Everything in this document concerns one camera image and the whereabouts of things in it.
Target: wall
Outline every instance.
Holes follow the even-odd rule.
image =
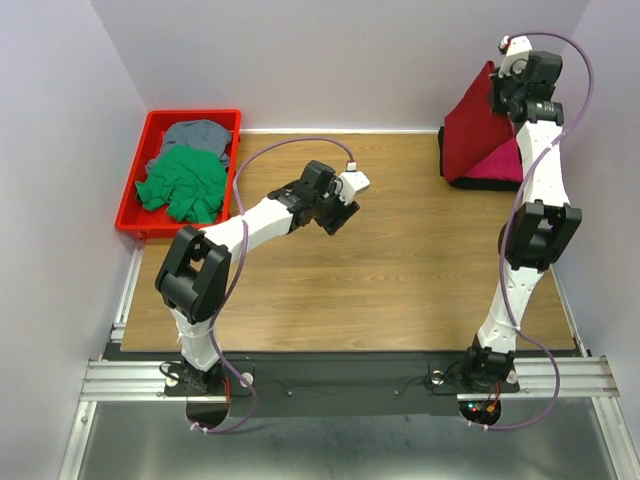
[[[637,3],[593,0],[574,35],[591,57],[596,83],[584,123],[562,144],[565,185],[584,219],[556,269],[584,342],[609,358],[636,446],[640,66],[629,55],[640,47],[639,14]],[[564,56],[556,98],[575,112],[584,98],[584,67],[569,51]]]
[[[57,478],[131,241],[113,229],[145,109],[89,2],[0,5],[0,477]]]
[[[93,0],[149,108],[253,128],[436,128],[505,34],[571,34],[588,0]]]

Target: gray floor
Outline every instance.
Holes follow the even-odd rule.
[[[500,423],[548,400],[505,402]],[[533,427],[482,432],[427,415],[254,419],[249,431],[189,431],[181,403],[98,407],[80,478],[422,480],[615,478],[589,399],[565,399]]]

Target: folded clothes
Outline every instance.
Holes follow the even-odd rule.
[[[176,145],[162,155],[144,182],[136,182],[149,211],[169,204],[178,222],[213,223],[224,201],[227,173],[215,153]]]
[[[176,145],[191,147],[195,150],[205,150],[215,153],[222,165],[229,166],[229,156],[224,153],[225,148],[231,142],[231,132],[222,125],[211,120],[195,120],[192,122],[178,122],[169,127],[162,137],[162,147],[158,156],[145,165],[147,173],[151,167],[165,153]]]

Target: red basket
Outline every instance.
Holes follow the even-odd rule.
[[[160,152],[164,132],[176,122],[195,120],[212,120],[222,125],[233,135],[225,150],[231,161],[229,163],[224,203],[215,223],[224,222],[229,218],[232,182],[236,172],[236,157],[240,140],[240,112],[238,110],[156,110],[149,112],[142,130],[142,137],[140,137],[138,150],[133,160],[131,173],[129,173],[127,186],[122,196],[118,217],[116,218],[116,228],[118,230],[138,238],[173,237],[179,229],[187,225],[186,223],[177,223],[168,216],[166,213],[167,207],[162,207],[155,212],[148,212],[142,208],[142,203],[136,198],[135,182],[142,182],[147,178],[144,167],[149,160],[155,158]],[[202,228],[206,225],[195,224],[194,226]]]

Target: green cloth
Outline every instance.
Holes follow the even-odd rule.
[[[178,222],[213,223],[224,201],[227,173],[215,153],[175,145],[158,159],[144,182],[136,182],[151,212],[169,204]]]

